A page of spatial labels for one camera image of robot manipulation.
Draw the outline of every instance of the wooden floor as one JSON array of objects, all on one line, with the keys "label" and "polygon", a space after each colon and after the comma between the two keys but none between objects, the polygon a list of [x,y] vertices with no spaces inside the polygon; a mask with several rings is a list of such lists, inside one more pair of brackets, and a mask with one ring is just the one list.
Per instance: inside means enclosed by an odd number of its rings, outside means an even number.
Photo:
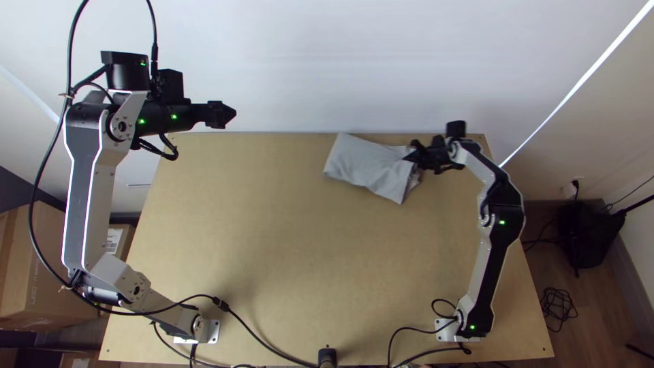
[{"label": "wooden floor", "polygon": [[[557,213],[557,206],[527,204],[527,224],[524,241],[535,239],[542,226]],[[547,237],[555,236],[552,226]],[[627,341],[634,341],[634,321],[625,305],[609,262],[589,270],[581,270],[580,278],[567,263],[563,252],[555,245],[540,244],[527,252],[527,262],[539,296],[551,286],[570,293],[579,317],[568,320],[559,333],[550,332],[554,358],[504,362],[512,368],[555,367],[654,367],[654,362],[627,350]],[[557,321],[547,320],[556,326]],[[479,363],[480,367],[498,367],[493,363]],[[184,367],[179,365],[141,365],[123,363],[123,368]],[[461,367],[474,367],[465,364]]]}]

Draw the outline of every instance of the white label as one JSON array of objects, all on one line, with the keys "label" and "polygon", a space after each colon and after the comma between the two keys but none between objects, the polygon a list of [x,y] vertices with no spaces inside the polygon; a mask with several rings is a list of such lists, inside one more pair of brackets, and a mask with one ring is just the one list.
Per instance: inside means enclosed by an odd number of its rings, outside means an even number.
[{"label": "white label", "polygon": [[73,366],[71,368],[89,368],[89,359],[73,359]]},{"label": "white label", "polygon": [[30,296],[30,298],[29,298],[30,303],[32,303],[32,305],[36,304],[36,294],[37,294],[37,291],[38,291],[37,287],[36,287],[36,286],[32,286],[32,293],[31,293],[31,296]]},{"label": "white label", "polygon": [[107,253],[116,254],[122,235],[123,229],[109,229],[109,232],[107,233]]}]

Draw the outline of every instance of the black cable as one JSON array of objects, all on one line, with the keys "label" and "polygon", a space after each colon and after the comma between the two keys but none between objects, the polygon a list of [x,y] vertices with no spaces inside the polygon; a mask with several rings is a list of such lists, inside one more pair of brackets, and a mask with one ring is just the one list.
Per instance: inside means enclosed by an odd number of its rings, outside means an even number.
[{"label": "black cable", "polygon": [[573,185],[573,186],[575,187],[575,189],[576,189],[576,190],[574,191],[574,199],[573,199],[573,201],[576,202],[576,201],[577,201],[577,197],[579,197],[579,180],[576,180],[576,179],[573,180],[573,181],[572,181],[572,185]]},{"label": "black cable", "polygon": [[29,201],[29,208],[27,210],[27,227],[29,228],[29,238],[32,240],[32,246],[34,247],[34,252],[38,256],[39,260],[41,260],[41,263],[46,267],[48,272],[52,274],[59,282],[64,285],[66,288],[72,287],[72,284],[70,284],[68,281],[64,280],[57,272],[52,268],[52,266],[46,261],[45,257],[43,257],[43,253],[41,252],[41,249],[39,248],[39,243],[36,240],[36,235],[34,233],[34,203],[36,202],[36,196],[38,193],[38,188],[39,188],[39,183],[41,183],[41,177],[43,176],[43,171],[46,168],[46,164],[48,163],[48,159],[50,158],[50,155],[52,154],[52,150],[55,147],[55,144],[57,143],[57,139],[59,138],[59,134],[61,133],[61,127],[63,126],[63,118],[66,113],[66,110],[68,109],[68,106],[71,104],[71,93],[72,93],[72,88],[71,88],[71,69],[72,69],[72,52],[73,52],[73,38],[75,36],[75,28],[77,28],[77,22],[80,19],[80,16],[82,15],[82,11],[84,10],[84,7],[87,6],[87,3],[89,0],[83,0],[80,6],[77,8],[77,11],[75,12],[75,16],[73,17],[73,21],[70,25],[70,30],[68,32],[68,48],[66,52],[67,56],[67,62],[66,62],[66,89],[65,89],[65,94],[67,96],[64,97],[64,102],[61,107],[61,114],[59,114],[59,122],[57,123],[57,127],[55,128],[54,131],[54,136],[52,137],[52,140],[50,141],[50,145],[48,145],[48,148],[46,149],[46,154],[43,157],[43,160],[41,161],[41,165],[39,165],[39,170],[36,173],[36,178],[34,179],[34,186],[32,188],[32,194],[30,197]]},{"label": "black cable", "polygon": [[240,318],[236,313],[234,313],[234,311],[232,311],[231,309],[228,309],[227,312],[228,312],[229,314],[231,314],[232,316],[234,316],[234,318],[236,318],[236,319],[237,319],[237,320],[238,320],[238,321],[243,325],[243,327],[245,327],[245,329],[247,330],[247,332],[249,332],[250,335],[252,335],[252,337],[254,337],[254,339],[257,340],[257,342],[260,343],[264,348],[268,349],[268,351],[272,352],[273,354],[275,354],[275,355],[277,355],[277,356],[280,356],[281,358],[286,359],[286,360],[289,361],[289,362],[293,362],[293,363],[295,363],[295,364],[297,364],[297,365],[302,365],[303,367],[307,367],[307,368],[317,368],[316,365],[313,365],[313,364],[310,364],[310,363],[307,363],[307,362],[301,361],[300,359],[294,358],[294,357],[292,357],[292,356],[290,356],[290,355],[284,354],[284,353],[282,353],[282,352],[280,352],[280,351],[278,351],[278,350],[276,350],[276,349],[270,347],[267,343],[265,343],[263,340],[261,340],[261,339],[260,339],[260,338],[259,338],[259,337],[258,337],[258,336],[257,336],[257,335],[256,335],[256,334],[255,334],[255,333],[254,333],[254,332],[253,332],[253,331],[252,331],[252,330],[247,326],[247,324],[246,324],[245,322],[243,322],[243,320],[241,320],[241,318]]},{"label": "black cable", "polygon": [[414,355],[411,358],[403,360],[402,363],[396,365],[394,368],[401,367],[401,366],[403,366],[405,364],[409,364],[410,362],[412,362],[412,361],[414,361],[414,360],[416,360],[418,358],[421,358],[421,357],[423,357],[425,355],[434,354],[434,353],[438,353],[438,352],[449,352],[449,351],[453,351],[453,350],[461,350],[466,355],[472,354],[472,351],[470,349],[463,346],[462,343],[458,343],[458,348],[441,348],[441,349],[433,349],[433,350],[427,350],[426,352],[421,352],[420,354]]},{"label": "black cable", "polygon": [[494,365],[499,365],[500,367],[511,368],[511,367],[509,367],[508,365],[506,365],[506,364],[504,364],[504,363],[502,363],[502,362],[495,362],[495,361],[493,361],[493,362],[491,362],[491,363],[494,364]]},{"label": "black cable", "polygon": [[152,3],[150,0],[145,0],[148,3],[148,9],[150,10],[150,18],[152,20],[152,43],[157,44],[157,20],[155,19],[155,10],[152,8]]},{"label": "black cable", "polygon": [[540,230],[540,233],[538,233],[538,238],[536,238],[536,240],[534,240],[534,241],[523,241],[523,244],[525,244],[525,243],[526,243],[526,244],[528,244],[528,243],[533,243],[533,244],[531,244],[530,246],[528,246],[528,247],[525,249],[525,253],[527,253],[529,250],[531,250],[531,248],[535,247],[538,243],[541,243],[541,242],[543,242],[543,243],[545,243],[545,242],[547,242],[547,243],[551,243],[549,240],[544,240],[544,239],[542,239],[542,237],[543,237],[543,234],[545,233],[545,230],[547,230],[547,228],[550,227],[550,225],[551,225],[552,223],[554,223],[554,220],[556,220],[556,217],[554,217],[554,218],[552,218],[551,220],[547,221],[547,223],[545,224],[545,226],[543,226],[543,228]]},{"label": "black cable", "polygon": [[551,287],[545,288],[540,303],[544,318],[552,317],[560,322],[559,327],[556,329],[551,328],[547,324],[547,328],[554,333],[558,333],[563,328],[565,321],[579,316],[577,308],[575,308],[570,293],[567,290]]},{"label": "black cable", "polygon": [[159,45],[157,44],[157,20],[155,19],[155,10],[152,8],[150,0],[145,0],[150,10],[150,19],[152,20],[152,49],[150,51],[150,73],[152,78],[151,90],[155,96],[159,96],[159,87],[157,86],[157,74],[159,60]]},{"label": "black cable", "polygon": [[156,309],[154,311],[121,312],[121,311],[114,311],[114,310],[111,310],[111,309],[106,309],[106,308],[100,307],[99,305],[96,305],[94,302],[90,301],[89,299],[87,299],[87,298],[83,297],[82,295],[80,295],[79,293],[77,293],[75,290],[71,290],[71,291],[73,292],[73,294],[75,294],[79,298],[81,298],[86,304],[88,304],[88,305],[90,305],[90,306],[92,306],[92,307],[94,307],[96,309],[99,309],[101,311],[105,311],[105,312],[107,312],[109,314],[116,314],[118,316],[150,316],[150,315],[153,315],[153,314],[165,312],[165,311],[167,311],[169,309],[173,309],[173,308],[177,307],[180,304],[183,304],[183,303],[185,303],[187,301],[190,301],[191,299],[195,299],[195,298],[209,298],[209,299],[211,299],[212,298],[211,296],[206,295],[206,294],[196,294],[196,295],[189,296],[188,298],[184,298],[184,299],[180,300],[179,302],[168,305],[167,307],[164,307],[164,308],[161,308],[161,309]]},{"label": "black cable", "polygon": [[95,72],[89,74],[86,78],[80,80],[77,82],[76,85],[73,86],[72,88],[72,93],[76,93],[79,88],[84,86],[88,82],[93,82],[94,80],[98,79],[102,74],[104,74],[107,71],[106,65],[101,66],[98,70]]},{"label": "black cable", "polygon": [[643,349],[639,348],[638,346],[627,343],[627,344],[625,344],[625,348],[631,350],[632,352],[639,353],[640,355],[644,356],[645,358],[649,358],[652,361],[654,361],[654,355],[649,354],[648,352],[644,351]]},{"label": "black cable", "polygon": [[616,205],[616,204],[622,202],[622,200],[624,200],[626,197],[632,195],[634,192],[636,192],[637,190],[639,190],[643,185],[645,185],[645,184],[649,183],[650,181],[652,181],[652,179],[654,179],[654,175],[652,175],[651,177],[649,177],[649,179],[647,179],[646,181],[643,181],[643,182],[642,182],[639,186],[637,186],[634,190],[632,190],[632,191],[630,191],[629,193],[627,193],[626,196],[624,196],[624,197],[618,199],[618,200],[615,201],[615,202],[611,202],[611,203],[607,204],[607,205],[604,206],[600,211],[602,211],[602,212],[609,212],[609,211],[611,211],[611,210],[613,209],[613,206],[614,206],[614,205]]},{"label": "black cable", "polygon": [[438,313],[438,312],[436,311],[436,308],[434,308],[434,304],[436,304],[436,303],[438,303],[438,302],[447,303],[447,304],[449,304],[449,305],[450,305],[454,310],[456,310],[456,306],[455,306],[454,304],[452,304],[450,301],[448,301],[448,300],[446,300],[446,299],[434,299],[434,300],[431,301],[431,310],[434,311],[434,313],[436,313],[436,316],[439,316],[440,318],[447,318],[447,319],[449,319],[449,320],[455,320],[456,317],[454,317],[454,316],[444,316],[444,315],[442,315],[442,314],[440,314],[440,313]]},{"label": "black cable", "polygon": [[189,355],[189,368],[193,368],[193,360],[196,358],[196,350],[198,345],[195,343],[191,346],[191,354]]},{"label": "black cable", "polygon": [[166,153],[163,152],[162,150],[158,149],[154,144],[148,142],[147,140],[143,138],[138,139],[138,146],[148,152],[154,153],[156,155],[159,155],[168,161],[174,161],[179,157],[179,152],[177,151],[177,146],[173,146],[172,143],[166,138],[165,135],[160,134],[159,139],[163,142],[163,145],[168,147],[172,153]]},{"label": "black cable", "polygon": [[425,331],[425,330],[421,330],[419,328],[414,328],[414,327],[400,327],[400,328],[396,329],[395,332],[393,332],[393,335],[390,336],[390,340],[388,341],[388,350],[386,352],[387,367],[390,368],[390,351],[391,351],[391,348],[393,346],[393,339],[395,339],[395,335],[397,335],[400,331],[416,331],[416,332],[419,332],[419,333],[426,333],[426,334],[433,335],[435,333],[441,332],[443,329],[447,328],[449,325],[451,325],[451,324],[453,324],[455,322],[456,322],[456,320],[449,321],[448,323],[446,323],[445,325],[443,325],[442,327],[439,327],[437,330],[434,330],[434,331]]},{"label": "black cable", "polygon": [[545,239],[535,239],[535,240],[530,240],[530,241],[520,241],[522,244],[534,244],[534,243],[552,243],[552,244],[559,244],[559,241],[562,238],[559,236],[557,238],[545,238]]},{"label": "black cable", "polygon": [[94,82],[86,82],[83,84],[83,86],[92,86],[95,87],[96,89],[99,89],[100,91],[104,92],[104,95],[107,97],[107,99],[109,99],[109,102],[111,102],[111,104],[115,104],[114,99],[109,94],[109,91],[107,91],[103,86]]}]

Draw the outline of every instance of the metal plate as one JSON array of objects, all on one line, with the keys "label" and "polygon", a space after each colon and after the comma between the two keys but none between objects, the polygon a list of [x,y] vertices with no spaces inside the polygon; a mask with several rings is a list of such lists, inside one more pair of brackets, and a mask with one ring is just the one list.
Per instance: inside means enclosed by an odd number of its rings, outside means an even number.
[{"label": "metal plate", "polygon": [[[434,327],[438,330],[446,324],[450,323],[452,320],[447,318],[437,318],[434,320]],[[479,337],[472,337],[466,339],[461,336],[457,336],[456,332],[458,331],[459,321],[450,324],[449,326],[443,328],[440,332],[436,333],[436,338],[438,341],[442,342],[479,342],[481,339]]]},{"label": "metal plate", "polygon": [[[220,333],[220,320],[208,320],[209,323],[209,332],[208,332],[208,341],[206,343],[217,343],[218,334]],[[181,337],[175,337],[172,340],[173,343],[198,343],[196,340],[191,339],[182,339]]]}]

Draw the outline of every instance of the cardboard box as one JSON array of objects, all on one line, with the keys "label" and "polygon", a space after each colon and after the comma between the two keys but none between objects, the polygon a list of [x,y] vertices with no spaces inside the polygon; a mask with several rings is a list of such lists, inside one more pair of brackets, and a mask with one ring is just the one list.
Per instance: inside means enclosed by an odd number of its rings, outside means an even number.
[{"label": "cardboard box", "polygon": [[119,368],[120,362],[98,360],[97,352],[65,352],[59,368]]},{"label": "cardboard box", "polygon": [[[29,238],[28,206],[0,214],[0,328],[47,332],[97,317],[96,309],[61,289],[38,259]],[[66,277],[61,263],[64,214],[43,202],[34,206],[41,252]]]}]

